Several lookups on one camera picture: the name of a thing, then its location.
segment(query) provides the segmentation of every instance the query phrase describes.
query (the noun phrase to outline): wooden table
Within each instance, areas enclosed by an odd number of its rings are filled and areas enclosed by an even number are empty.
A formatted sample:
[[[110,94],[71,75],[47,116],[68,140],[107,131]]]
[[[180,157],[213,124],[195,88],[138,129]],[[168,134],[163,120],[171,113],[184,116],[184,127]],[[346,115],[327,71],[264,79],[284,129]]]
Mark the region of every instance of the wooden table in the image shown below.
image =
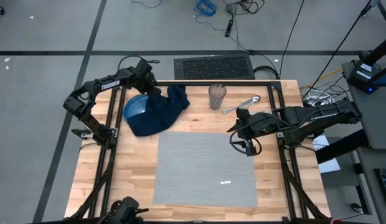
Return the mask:
[[[301,106],[302,102],[297,81],[282,80],[281,84],[286,106]],[[163,93],[166,94],[166,86],[161,88]],[[260,95],[261,101],[252,105],[250,111],[269,112],[271,108],[268,91],[265,86],[227,86],[227,95],[221,108],[217,111],[209,108],[208,86],[187,86],[186,92],[191,105],[182,112],[178,120],[167,131],[225,133],[226,130],[235,124],[236,115],[234,112],[222,114],[221,111],[238,105],[253,95]],[[111,91],[99,94],[96,98],[97,104],[92,110],[92,115],[101,123],[105,123],[106,120],[110,94]],[[127,90],[125,101],[128,101],[136,94],[138,94],[136,90]],[[276,107],[279,107],[275,91],[274,94],[276,96]],[[114,118],[118,109],[118,103],[116,102],[115,105]],[[257,208],[153,204],[158,138],[158,134],[137,138],[133,135],[126,122],[121,121],[109,207],[114,201],[131,196],[140,203],[141,208],[150,209],[149,212],[141,214],[147,221],[280,221],[281,217],[289,216],[278,146],[274,134],[258,138],[263,146],[263,151],[259,156],[253,158],[258,191]],[[312,147],[309,140],[305,141],[304,145]],[[91,192],[99,152],[100,147],[96,145],[87,146],[81,150],[65,214],[66,217],[76,212],[77,208]],[[326,195],[314,152],[298,148],[296,156],[303,189],[319,209],[329,216]],[[299,217],[298,196],[294,188],[291,188],[293,189],[294,207]],[[96,206],[96,215],[100,211],[102,193],[99,194],[98,198],[99,203]]]

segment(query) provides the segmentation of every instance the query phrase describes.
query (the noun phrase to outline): white label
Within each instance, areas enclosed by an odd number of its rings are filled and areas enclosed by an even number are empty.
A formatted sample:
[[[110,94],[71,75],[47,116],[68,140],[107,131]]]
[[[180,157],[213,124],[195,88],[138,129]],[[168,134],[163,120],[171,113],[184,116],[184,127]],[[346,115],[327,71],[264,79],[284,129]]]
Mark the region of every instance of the white label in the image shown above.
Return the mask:
[[[366,64],[362,64],[362,65],[360,65],[360,67],[363,68],[363,69],[366,69],[366,70],[369,71],[369,72],[372,71],[372,67],[370,67],[370,66],[368,66],[368,65],[366,65]]]
[[[365,77],[365,78],[367,78],[367,79],[371,79],[371,78],[372,78],[372,77],[370,77],[370,76],[364,74],[364,73],[361,72],[361,71],[356,71],[356,73],[358,73],[359,75],[362,75],[363,77]]]
[[[120,81],[117,80],[117,81],[114,81],[114,82],[112,82],[112,83],[108,83],[108,84],[106,84],[106,85],[102,85],[102,86],[101,86],[101,90],[107,90],[107,89],[109,89],[109,88],[111,88],[111,87],[114,87],[114,86],[117,86],[117,85],[119,85],[119,84],[120,84]]]

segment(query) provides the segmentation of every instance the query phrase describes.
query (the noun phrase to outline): blue cable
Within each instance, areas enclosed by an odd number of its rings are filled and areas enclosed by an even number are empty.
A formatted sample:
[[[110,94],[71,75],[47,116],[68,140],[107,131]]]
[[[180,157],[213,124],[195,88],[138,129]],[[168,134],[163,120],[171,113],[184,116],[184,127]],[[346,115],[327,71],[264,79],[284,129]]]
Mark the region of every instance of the blue cable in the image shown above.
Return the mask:
[[[154,9],[155,7],[158,7],[159,5],[161,5],[161,2],[162,2],[162,0],[160,0],[160,2],[157,4],[157,5],[155,5],[155,6],[147,6],[147,5],[145,5],[143,2],[140,2],[140,1],[137,1],[137,0],[132,0],[134,3],[140,3],[140,4],[142,4],[144,7],[146,7],[146,8],[148,8],[148,9]]]
[[[198,0],[193,10],[200,16],[213,16],[217,12],[217,5],[210,0]]]

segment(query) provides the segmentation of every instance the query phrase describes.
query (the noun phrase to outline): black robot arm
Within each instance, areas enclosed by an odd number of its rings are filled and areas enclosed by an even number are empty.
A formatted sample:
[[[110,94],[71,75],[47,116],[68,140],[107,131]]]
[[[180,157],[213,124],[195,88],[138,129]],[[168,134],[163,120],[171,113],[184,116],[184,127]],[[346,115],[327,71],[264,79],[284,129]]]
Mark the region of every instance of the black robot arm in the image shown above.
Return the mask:
[[[100,124],[92,114],[92,108],[96,104],[96,96],[102,92],[118,86],[127,89],[132,87],[141,94],[159,95],[161,90],[154,87],[157,84],[152,66],[145,60],[140,60],[136,67],[122,68],[114,75],[85,82],[83,86],[73,91],[64,101],[63,107],[80,121],[82,121],[91,131],[72,130],[82,138],[82,134],[92,133],[93,140],[106,149],[111,149],[115,144],[115,130],[110,129],[104,124]]]
[[[248,110],[237,109],[236,124],[228,130],[234,131],[230,138],[232,146],[236,149],[234,145],[238,144],[245,149],[247,156],[254,156],[258,153],[252,139],[257,137],[280,133],[283,135],[284,145],[292,147],[300,144],[307,136],[317,137],[323,129],[334,124],[355,124],[361,117],[356,105],[347,98],[321,106],[289,106],[277,109],[276,112],[280,117],[270,113],[250,115]],[[233,142],[232,137],[235,133],[244,141]]]

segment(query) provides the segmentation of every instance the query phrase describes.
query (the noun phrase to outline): concrete floor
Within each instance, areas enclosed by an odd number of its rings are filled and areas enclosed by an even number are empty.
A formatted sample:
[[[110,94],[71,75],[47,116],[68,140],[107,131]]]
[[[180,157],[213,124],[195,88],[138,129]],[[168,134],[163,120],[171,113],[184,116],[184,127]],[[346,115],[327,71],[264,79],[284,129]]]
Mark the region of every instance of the concrete floor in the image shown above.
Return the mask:
[[[229,15],[222,0],[214,2],[219,5],[216,15],[200,19],[223,27]],[[306,1],[288,48],[298,52],[285,57],[282,79],[297,79],[300,86],[312,82],[329,60],[330,53],[325,51],[335,50],[366,2]],[[110,50],[152,51],[135,53],[160,60],[153,65],[153,72],[158,80],[167,80],[174,79],[174,58],[208,53],[198,50],[236,48],[222,32],[195,22],[194,0],[164,0],[155,9],[130,0],[0,3],[6,10],[0,17],[0,223],[33,220],[55,149],[62,153],[43,220],[63,218],[81,140],[70,132],[78,124],[66,117],[62,104],[82,81],[115,72],[121,58],[115,55],[121,53]],[[274,62],[279,69],[280,50],[285,48],[300,4],[301,0],[267,1],[259,13],[238,17],[241,44],[247,49],[269,50],[271,55],[267,56],[279,60]],[[104,9],[101,20],[100,9]],[[97,17],[98,30],[94,26]],[[386,23],[379,11],[373,10],[359,21],[342,46],[346,56],[335,57],[326,73],[357,58],[353,51],[370,50],[385,38]],[[196,51],[181,55],[168,50]],[[251,60],[254,67],[268,65],[261,56],[251,56]],[[135,59],[124,62],[125,66],[135,64]],[[256,78],[273,77],[258,72]],[[344,80],[340,84],[347,88]],[[359,128],[360,124],[335,126],[326,134],[346,136]],[[351,190],[326,189],[326,193],[334,217],[353,215],[346,209],[348,202],[357,200]]]

